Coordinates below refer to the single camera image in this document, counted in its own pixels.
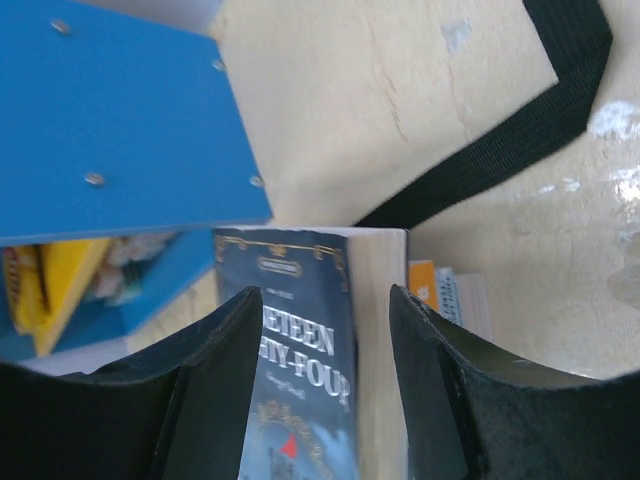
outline dark blue book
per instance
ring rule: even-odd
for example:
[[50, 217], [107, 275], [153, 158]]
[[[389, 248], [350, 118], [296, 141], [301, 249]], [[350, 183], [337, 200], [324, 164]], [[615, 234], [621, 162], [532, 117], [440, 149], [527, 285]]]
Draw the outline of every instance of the dark blue book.
[[215, 254], [220, 301], [264, 301], [239, 479], [407, 478], [388, 327], [406, 232], [216, 229]]

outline book cover illustration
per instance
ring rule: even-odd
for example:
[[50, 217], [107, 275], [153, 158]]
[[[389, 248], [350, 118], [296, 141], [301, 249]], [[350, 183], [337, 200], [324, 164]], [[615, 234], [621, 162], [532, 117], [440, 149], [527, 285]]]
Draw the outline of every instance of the book cover illustration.
[[344, 237], [215, 231], [220, 300], [263, 295], [240, 480], [357, 480], [356, 340]]

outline beige tabletop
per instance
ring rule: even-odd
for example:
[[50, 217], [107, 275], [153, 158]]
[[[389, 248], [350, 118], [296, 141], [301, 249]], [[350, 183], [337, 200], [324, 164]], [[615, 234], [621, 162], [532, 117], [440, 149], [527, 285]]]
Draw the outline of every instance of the beige tabletop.
[[[556, 81], [520, 0], [229, 0], [209, 29], [213, 3], [154, 19], [218, 42], [280, 225], [351, 224]], [[499, 345], [594, 377], [640, 367], [640, 5], [601, 4], [589, 132], [411, 235], [412, 258], [484, 275]], [[214, 294], [208, 274], [131, 348]]]

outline screw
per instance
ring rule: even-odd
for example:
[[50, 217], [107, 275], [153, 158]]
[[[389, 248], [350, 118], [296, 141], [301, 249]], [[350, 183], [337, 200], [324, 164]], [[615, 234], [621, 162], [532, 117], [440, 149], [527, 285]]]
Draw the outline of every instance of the screw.
[[69, 25], [64, 23], [62, 20], [51, 20], [51, 26], [60, 35], [69, 35], [71, 33]]
[[104, 185], [104, 177], [99, 173], [87, 173], [84, 176], [84, 179], [88, 184], [93, 185], [94, 187], [101, 187]]
[[227, 71], [227, 66], [224, 64], [224, 62], [222, 60], [214, 60], [213, 61], [213, 68], [215, 68], [216, 70], [218, 70], [220, 72], [226, 72]]
[[258, 177], [257, 175], [254, 175], [253, 177], [251, 177], [249, 179], [249, 182], [254, 187], [259, 187], [259, 188], [264, 187], [264, 181], [262, 180], [262, 178]]

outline black fabric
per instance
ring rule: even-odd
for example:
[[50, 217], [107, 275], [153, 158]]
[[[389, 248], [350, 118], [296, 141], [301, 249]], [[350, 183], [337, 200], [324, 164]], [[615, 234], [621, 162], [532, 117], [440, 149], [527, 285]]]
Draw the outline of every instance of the black fabric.
[[558, 83], [361, 219], [411, 229], [488, 190], [585, 131], [613, 36], [597, 0], [525, 0]]
[[237, 480], [261, 332], [251, 288], [90, 375], [0, 363], [0, 478]]
[[640, 372], [598, 381], [535, 364], [397, 286], [390, 322], [415, 480], [639, 477]]

